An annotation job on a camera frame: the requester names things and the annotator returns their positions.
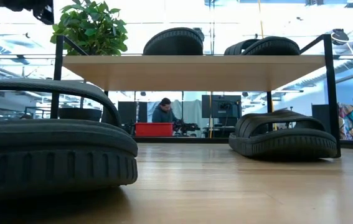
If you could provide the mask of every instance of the wooden shelf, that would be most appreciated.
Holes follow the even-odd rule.
[[[271,91],[324,56],[66,56],[63,66],[109,91]]]

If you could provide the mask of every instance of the green leaves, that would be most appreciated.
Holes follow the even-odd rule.
[[[67,36],[90,55],[121,55],[128,47],[124,41],[126,22],[118,19],[120,9],[109,9],[107,3],[91,0],[72,0],[74,4],[62,9],[58,24],[54,24],[52,43],[58,35]],[[78,53],[64,44],[68,55]]]

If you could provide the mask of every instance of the dark jacket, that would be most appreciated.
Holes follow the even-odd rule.
[[[158,105],[153,113],[152,122],[153,123],[172,123],[177,121],[177,118],[174,115],[172,109],[168,112],[165,112]]]

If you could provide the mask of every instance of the black metal frame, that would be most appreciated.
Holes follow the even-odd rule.
[[[75,49],[81,55],[88,55],[84,52],[80,47],[74,44],[69,38],[64,36],[57,36],[56,40],[56,58],[55,58],[55,70],[54,70],[54,80],[61,80],[61,69],[63,66],[63,47],[64,42],[69,44],[73,49]],[[334,73],[334,65],[333,59],[334,56],[332,55],[332,42],[331,42],[331,34],[323,34],[316,38],[314,41],[309,43],[307,46],[303,47],[300,52],[301,54],[310,49],[311,47],[315,46],[316,44],[323,41],[324,43],[324,60],[326,63],[326,76],[327,76],[327,93],[328,93],[328,104],[329,104],[329,119],[330,119],[330,127],[331,127],[331,134],[337,139],[337,156],[341,156],[341,143],[340,143],[340,136],[339,136],[339,125],[338,125],[338,104],[337,104],[337,93],[336,93],[336,79]],[[272,99],[271,99],[271,92],[266,93],[266,99],[268,103],[268,112],[273,111],[272,107]],[[52,104],[50,108],[50,118],[56,118],[59,112],[59,94],[53,93],[52,94]],[[226,139],[219,139],[214,141],[213,139],[202,139],[200,141],[192,140],[191,138],[174,138],[173,140],[169,140],[168,138],[135,138],[137,141],[141,142],[219,142],[223,143]]]

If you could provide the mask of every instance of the red container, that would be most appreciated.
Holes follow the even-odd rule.
[[[137,137],[172,137],[173,123],[136,123]]]

